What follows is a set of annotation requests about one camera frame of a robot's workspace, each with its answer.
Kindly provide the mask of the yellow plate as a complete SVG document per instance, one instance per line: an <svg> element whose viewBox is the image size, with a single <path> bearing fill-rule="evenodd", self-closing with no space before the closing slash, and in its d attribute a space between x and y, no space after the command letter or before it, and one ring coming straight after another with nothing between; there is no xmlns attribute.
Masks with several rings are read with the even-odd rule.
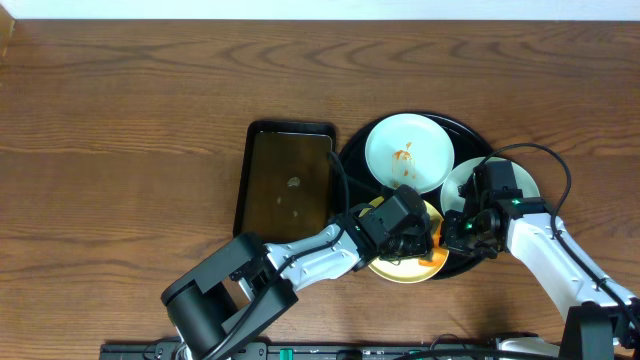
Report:
<svg viewBox="0 0 640 360"><path fill-rule="evenodd" d="M430 220L438 219L443 222L444 218L440 212L427 201L424 201ZM414 284L429 279L434 279L443 268L442 267L425 267L418 263L419 258L410 258L400 261L383 261L379 258L373 260L369 264L369 268L378 276L401 284Z"/></svg>

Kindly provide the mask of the light blue plate with stains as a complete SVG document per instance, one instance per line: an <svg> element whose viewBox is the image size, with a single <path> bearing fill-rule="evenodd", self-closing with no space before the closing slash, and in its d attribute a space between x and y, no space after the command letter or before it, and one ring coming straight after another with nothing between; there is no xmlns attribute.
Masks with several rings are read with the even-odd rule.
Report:
<svg viewBox="0 0 640 360"><path fill-rule="evenodd" d="M455 152L445 130L425 115L400 113L381 120L367 136L366 165L382 185L408 185L420 194L442 185Z"/></svg>

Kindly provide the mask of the orange green sponge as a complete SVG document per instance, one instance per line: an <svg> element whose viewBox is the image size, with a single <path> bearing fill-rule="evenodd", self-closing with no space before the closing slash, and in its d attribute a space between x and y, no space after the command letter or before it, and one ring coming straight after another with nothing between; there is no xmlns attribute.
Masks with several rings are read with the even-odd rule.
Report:
<svg viewBox="0 0 640 360"><path fill-rule="evenodd" d="M424 257L418 259L418 263L425 267L442 267L449 256L449 251L443 247L442 241L442 221L434 219L431 221L431 238L433 240L432 250Z"/></svg>

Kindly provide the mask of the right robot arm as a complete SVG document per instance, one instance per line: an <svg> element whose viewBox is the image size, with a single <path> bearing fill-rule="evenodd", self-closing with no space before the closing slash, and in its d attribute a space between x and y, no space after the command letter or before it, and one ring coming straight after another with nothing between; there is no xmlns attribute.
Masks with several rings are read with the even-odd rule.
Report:
<svg viewBox="0 0 640 360"><path fill-rule="evenodd" d="M559 358L612 359L617 346L639 357L639 297L578 246L543 199L449 210L442 240L451 252L472 257L507 252L529 269L565 321Z"/></svg>

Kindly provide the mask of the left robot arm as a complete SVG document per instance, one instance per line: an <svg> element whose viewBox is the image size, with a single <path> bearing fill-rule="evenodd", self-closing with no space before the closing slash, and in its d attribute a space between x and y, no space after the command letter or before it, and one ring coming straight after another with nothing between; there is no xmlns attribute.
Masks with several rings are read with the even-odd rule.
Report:
<svg viewBox="0 0 640 360"><path fill-rule="evenodd" d="M299 290L377 258L421 257L432 248L425 215L341 214L290 243L242 234L173 282L161 301L192 358L226 359L289 310Z"/></svg>

